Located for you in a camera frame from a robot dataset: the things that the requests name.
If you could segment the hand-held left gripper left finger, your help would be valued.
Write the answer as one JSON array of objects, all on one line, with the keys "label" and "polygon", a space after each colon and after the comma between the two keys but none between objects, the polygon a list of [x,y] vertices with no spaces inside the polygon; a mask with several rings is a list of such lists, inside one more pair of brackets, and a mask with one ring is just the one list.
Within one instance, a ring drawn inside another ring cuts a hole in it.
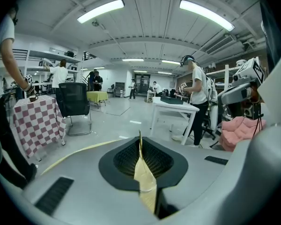
[{"label": "hand-held left gripper left finger", "polygon": [[153,225],[158,218],[138,190],[119,190],[101,175],[107,152],[135,138],[76,151],[61,159],[22,192],[37,225]]}]

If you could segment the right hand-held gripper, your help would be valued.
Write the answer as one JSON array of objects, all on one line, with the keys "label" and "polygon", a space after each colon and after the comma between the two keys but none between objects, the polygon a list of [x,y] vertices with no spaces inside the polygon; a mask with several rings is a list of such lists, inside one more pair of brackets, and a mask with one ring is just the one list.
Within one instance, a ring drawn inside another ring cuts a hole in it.
[{"label": "right hand-held gripper", "polygon": [[252,120],[259,119],[261,117],[261,105],[250,101],[250,86],[254,84],[259,88],[264,80],[265,73],[259,64],[259,58],[251,58],[233,75],[233,87],[219,94],[218,100],[223,105],[241,102],[245,117]]}]

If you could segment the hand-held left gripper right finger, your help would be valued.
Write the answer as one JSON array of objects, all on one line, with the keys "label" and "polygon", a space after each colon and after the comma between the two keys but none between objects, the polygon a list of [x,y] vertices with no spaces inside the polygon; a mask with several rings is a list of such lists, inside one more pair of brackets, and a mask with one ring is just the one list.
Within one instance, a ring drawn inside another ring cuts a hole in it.
[{"label": "hand-held left gripper right finger", "polygon": [[154,214],[165,218],[194,202],[223,171],[232,153],[143,138],[142,153],[157,185]]}]

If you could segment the person's right forearm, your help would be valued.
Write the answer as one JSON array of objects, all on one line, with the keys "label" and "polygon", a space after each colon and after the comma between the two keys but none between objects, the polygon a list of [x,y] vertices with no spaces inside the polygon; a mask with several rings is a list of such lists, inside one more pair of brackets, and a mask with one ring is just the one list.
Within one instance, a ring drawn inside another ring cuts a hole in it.
[{"label": "person's right forearm", "polygon": [[250,97],[250,101],[252,103],[256,103],[256,104],[259,104],[259,103],[264,103],[262,97],[260,96],[260,94],[258,93],[257,91],[257,86],[252,84],[250,86],[250,89],[251,89],[251,97]]}]

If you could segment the white storage shelf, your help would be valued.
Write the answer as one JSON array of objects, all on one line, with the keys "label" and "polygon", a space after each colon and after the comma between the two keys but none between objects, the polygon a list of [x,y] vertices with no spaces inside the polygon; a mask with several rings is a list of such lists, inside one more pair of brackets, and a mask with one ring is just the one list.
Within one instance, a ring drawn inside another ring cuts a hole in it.
[{"label": "white storage shelf", "polygon": [[240,67],[230,67],[228,64],[224,66],[224,69],[207,73],[215,83],[218,94],[226,91],[232,86],[232,77],[239,70]]}]

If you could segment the pink cushion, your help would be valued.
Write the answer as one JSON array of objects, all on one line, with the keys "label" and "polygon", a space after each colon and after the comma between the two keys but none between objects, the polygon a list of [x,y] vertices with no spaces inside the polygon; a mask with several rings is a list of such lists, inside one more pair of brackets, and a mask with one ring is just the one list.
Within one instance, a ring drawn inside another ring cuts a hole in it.
[{"label": "pink cushion", "polygon": [[264,119],[259,124],[258,120],[242,116],[235,117],[230,121],[223,121],[219,143],[225,151],[234,151],[239,142],[252,139],[265,126],[266,120]]}]

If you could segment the ceiling air vent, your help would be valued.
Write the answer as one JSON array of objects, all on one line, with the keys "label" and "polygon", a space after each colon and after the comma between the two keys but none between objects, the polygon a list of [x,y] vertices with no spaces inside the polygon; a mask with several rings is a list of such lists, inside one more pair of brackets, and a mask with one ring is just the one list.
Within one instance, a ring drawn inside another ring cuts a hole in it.
[{"label": "ceiling air vent", "polygon": [[236,38],[234,35],[231,34],[224,34],[219,39],[214,41],[212,44],[205,48],[205,53],[210,55],[214,52],[218,52],[219,50],[223,49],[224,47],[234,43]]}]

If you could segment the white table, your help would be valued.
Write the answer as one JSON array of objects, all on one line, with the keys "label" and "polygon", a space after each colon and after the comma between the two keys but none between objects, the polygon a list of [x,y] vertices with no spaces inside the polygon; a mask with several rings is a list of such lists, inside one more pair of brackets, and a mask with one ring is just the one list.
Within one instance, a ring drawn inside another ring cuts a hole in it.
[{"label": "white table", "polygon": [[153,112],[152,112],[152,120],[151,120],[151,126],[150,126],[150,136],[152,137],[155,131],[155,125],[157,122],[157,115],[160,112],[164,111],[171,111],[171,112],[178,112],[180,114],[187,113],[190,114],[190,118],[188,121],[188,126],[186,128],[185,135],[181,141],[181,145],[185,145],[186,140],[189,136],[190,130],[192,128],[192,124],[195,118],[196,113],[199,111],[199,108],[190,105],[186,102],[183,104],[168,104],[166,102],[161,101],[161,97],[153,97],[152,99],[152,105],[153,105]]}]

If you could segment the black box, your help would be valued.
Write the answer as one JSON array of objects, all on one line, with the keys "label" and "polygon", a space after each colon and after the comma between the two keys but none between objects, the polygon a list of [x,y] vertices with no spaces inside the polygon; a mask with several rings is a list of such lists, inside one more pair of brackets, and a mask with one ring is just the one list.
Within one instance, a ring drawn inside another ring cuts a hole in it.
[{"label": "black box", "polygon": [[167,97],[167,96],[161,96],[160,101],[165,102],[167,104],[174,104],[174,105],[182,105],[184,103],[180,99],[177,99],[175,97]]}]

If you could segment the person's black t-shirt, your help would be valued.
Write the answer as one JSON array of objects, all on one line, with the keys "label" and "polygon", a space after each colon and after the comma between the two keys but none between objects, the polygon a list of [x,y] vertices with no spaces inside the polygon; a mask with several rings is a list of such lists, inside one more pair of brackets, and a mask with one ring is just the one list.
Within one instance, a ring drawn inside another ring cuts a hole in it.
[{"label": "person's black t-shirt", "polygon": [[269,72],[281,58],[281,30],[276,21],[274,11],[266,0],[260,0],[262,14],[262,30],[266,37],[266,54]]}]

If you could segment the checkered cloth table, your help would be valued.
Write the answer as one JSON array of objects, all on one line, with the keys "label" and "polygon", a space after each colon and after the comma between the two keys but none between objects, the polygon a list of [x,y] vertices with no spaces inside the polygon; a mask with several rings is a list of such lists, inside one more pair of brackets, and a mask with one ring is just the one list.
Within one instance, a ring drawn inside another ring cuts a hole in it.
[{"label": "checkered cloth table", "polygon": [[13,107],[14,125],[27,158],[50,143],[61,141],[65,145],[66,122],[56,98],[47,95],[20,99]]}]

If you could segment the dark glass door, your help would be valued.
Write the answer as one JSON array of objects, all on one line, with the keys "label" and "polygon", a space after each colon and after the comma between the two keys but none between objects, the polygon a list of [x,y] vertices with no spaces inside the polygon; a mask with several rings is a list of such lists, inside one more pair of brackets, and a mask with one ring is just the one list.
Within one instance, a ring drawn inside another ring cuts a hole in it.
[{"label": "dark glass door", "polygon": [[140,79],[140,93],[147,94],[150,85],[150,75],[142,75]]}]

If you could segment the black office chair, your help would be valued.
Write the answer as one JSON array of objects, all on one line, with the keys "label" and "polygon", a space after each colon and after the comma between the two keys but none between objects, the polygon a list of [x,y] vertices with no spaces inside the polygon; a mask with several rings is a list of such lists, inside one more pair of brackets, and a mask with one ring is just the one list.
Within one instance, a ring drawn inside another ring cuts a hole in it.
[{"label": "black office chair", "polygon": [[[63,117],[70,118],[70,128],[68,136],[88,135],[92,132],[92,123],[90,115],[90,102],[87,99],[87,85],[80,82],[64,82],[59,84],[60,105],[59,109]],[[73,116],[86,116],[90,119],[87,132],[80,131],[72,133]]]}]

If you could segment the yellow cloth table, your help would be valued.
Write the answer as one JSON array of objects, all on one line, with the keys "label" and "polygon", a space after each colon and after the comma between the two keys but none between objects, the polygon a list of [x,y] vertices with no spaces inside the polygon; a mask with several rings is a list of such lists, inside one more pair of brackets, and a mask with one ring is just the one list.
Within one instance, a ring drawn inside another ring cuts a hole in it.
[{"label": "yellow cloth table", "polygon": [[100,101],[103,101],[104,104],[108,100],[108,94],[105,91],[87,91],[87,100],[93,102],[99,108]]}]

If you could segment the grey metal cabinet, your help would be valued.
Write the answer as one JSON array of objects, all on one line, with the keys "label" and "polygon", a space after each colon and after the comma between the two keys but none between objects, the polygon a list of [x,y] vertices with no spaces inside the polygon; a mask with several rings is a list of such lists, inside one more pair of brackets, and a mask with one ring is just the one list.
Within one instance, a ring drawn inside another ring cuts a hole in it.
[{"label": "grey metal cabinet", "polygon": [[116,97],[123,98],[125,96],[125,83],[115,82],[114,95]]}]

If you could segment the staircase with railing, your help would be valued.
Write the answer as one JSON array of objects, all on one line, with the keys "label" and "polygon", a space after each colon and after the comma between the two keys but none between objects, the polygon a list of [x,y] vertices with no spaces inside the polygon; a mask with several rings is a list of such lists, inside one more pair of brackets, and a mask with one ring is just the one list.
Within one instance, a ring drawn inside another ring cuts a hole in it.
[{"label": "staircase with railing", "polygon": [[94,65],[92,62],[95,62],[96,58],[97,57],[95,55],[92,55],[89,52],[83,52],[82,62],[80,63],[81,65],[80,71],[81,71],[81,81],[86,85],[88,85],[89,78],[94,72],[94,68],[93,68]]}]

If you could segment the white shelf unit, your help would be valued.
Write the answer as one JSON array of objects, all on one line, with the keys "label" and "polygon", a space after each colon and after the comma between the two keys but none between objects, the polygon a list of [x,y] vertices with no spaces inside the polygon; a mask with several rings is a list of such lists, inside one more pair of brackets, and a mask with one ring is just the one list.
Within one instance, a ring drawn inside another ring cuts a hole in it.
[{"label": "white shelf unit", "polygon": [[[43,66],[43,63],[48,65],[57,66],[62,59],[65,59],[67,65],[77,65],[80,60],[72,57],[68,57],[62,54],[57,54],[49,51],[36,51],[36,50],[23,50],[14,49],[14,58],[21,71],[23,77],[26,75],[31,75],[32,79],[35,76],[45,76],[48,77],[48,71]],[[39,83],[35,83],[33,80],[33,86],[48,85],[49,82],[42,82],[38,79]]]}]

